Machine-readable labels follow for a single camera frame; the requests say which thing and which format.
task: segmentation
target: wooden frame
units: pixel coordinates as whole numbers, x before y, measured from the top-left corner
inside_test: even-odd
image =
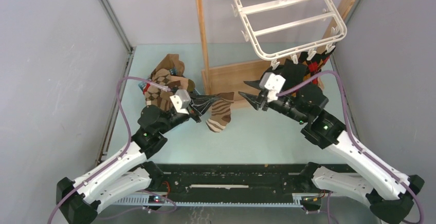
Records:
[[[227,72],[225,74],[227,76],[229,76],[228,73],[233,71],[233,69],[231,69],[231,68],[235,67],[235,69],[241,69],[241,64],[245,64],[244,66],[247,66],[248,63],[232,64],[232,65],[228,65],[228,66],[221,66],[221,67],[214,67],[214,68],[209,67],[209,57],[208,57],[207,40],[206,40],[206,27],[205,27],[205,21],[204,21],[204,13],[203,13],[203,1],[202,0],[195,0],[195,1],[196,1],[196,5],[197,5],[198,24],[199,24],[199,28],[200,28],[203,60],[204,60],[204,64],[205,64],[205,69],[202,71],[203,84],[204,84],[205,92],[207,95],[216,94],[221,89],[216,87],[216,81],[211,80],[211,78],[214,76],[215,72],[223,72],[223,71],[225,71],[225,67],[228,67],[229,69],[227,69]],[[356,2],[356,0],[341,0],[340,4],[338,6],[338,11],[342,16],[342,19],[345,19],[348,16],[348,14],[351,11],[351,8],[353,7],[355,2]],[[336,22],[334,20],[332,20],[328,26],[328,29],[324,33],[323,39],[328,38],[330,36],[330,28],[334,27],[334,26],[336,26]],[[317,48],[318,53],[322,53],[324,51],[325,51],[325,46]],[[263,72],[265,70],[265,68],[269,66],[268,61],[255,61],[255,62],[250,62],[250,64],[254,64],[249,69],[250,69],[250,71],[255,72],[255,75],[257,75],[257,72],[259,72],[260,69],[262,69],[262,72]],[[241,72],[241,71],[238,71],[238,74],[234,74],[234,77],[239,78],[239,77],[237,77],[237,75],[251,77],[251,79],[245,79],[245,80],[256,80],[257,78],[260,77],[260,76],[256,77],[255,75],[253,75],[249,72]],[[242,87],[241,84],[236,83],[235,86],[238,86],[238,89],[232,89],[231,91],[245,91],[245,89]],[[234,107],[244,106],[243,102],[245,102],[245,100],[242,100],[242,99],[236,97]]]

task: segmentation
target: wooden post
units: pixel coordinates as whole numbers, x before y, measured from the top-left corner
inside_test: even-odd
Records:
[[[206,27],[203,14],[203,0],[195,0],[197,4],[198,25],[200,26],[200,38],[202,42],[203,60],[205,64],[205,81],[203,81],[206,95],[210,95],[209,56],[207,52]]]
[[[341,0],[341,2],[339,3],[339,6],[338,6],[338,12],[341,15],[343,20],[345,20],[347,18],[348,14],[350,13],[351,8],[353,7],[355,2],[356,2],[356,0]],[[334,19],[332,19],[322,38],[325,39],[325,38],[330,37],[331,28],[336,27],[336,25],[337,25],[336,21]],[[325,46],[318,47],[316,51],[317,51],[317,53],[323,53],[325,51]]]

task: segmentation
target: table surface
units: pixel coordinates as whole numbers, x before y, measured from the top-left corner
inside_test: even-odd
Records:
[[[167,53],[179,53],[186,69],[190,68],[194,60],[202,66],[201,48],[195,46],[196,50],[187,50],[192,48],[192,45],[186,44],[140,45],[135,50],[129,75],[146,78]],[[327,69],[332,69],[330,63],[323,68]],[[188,78],[199,79],[200,72],[191,73],[193,74],[195,76],[185,75]],[[335,78],[323,76],[321,79],[325,85],[324,95],[330,100],[325,109],[343,122]],[[121,104],[134,133],[139,128],[137,120],[145,106],[144,96],[137,81],[127,82]],[[303,126],[273,110],[264,112],[253,108],[239,108],[231,112],[231,122],[221,133],[213,133],[207,127],[205,121],[209,113],[202,116],[202,123],[189,120],[179,125],[164,135],[168,142],[150,160],[156,163],[198,164],[286,164],[310,161],[344,163],[341,158],[308,142],[300,133]],[[121,114],[118,114],[108,156],[118,151],[127,142],[127,138],[126,125]]]

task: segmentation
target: white wall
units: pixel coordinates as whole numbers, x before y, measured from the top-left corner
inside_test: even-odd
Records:
[[[436,223],[434,1],[362,0],[335,51],[362,141],[426,181],[425,223]]]
[[[0,0],[0,31],[0,223],[45,223],[94,164],[127,54],[98,0]]]
[[[109,0],[130,42],[139,44],[200,43],[195,0]],[[253,5],[273,0],[242,0]],[[336,6],[340,0],[333,0]],[[245,42],[243,25],[233,16],[232,0],[203,0],[208,43]],[[254,29],[267,28],[306,17],[319,15],[324,1],[298,4],[250,15]],[[322,37],[329,21],[310,24],[303,29],[290,29],[259,37],[260,42],[309,42]]]

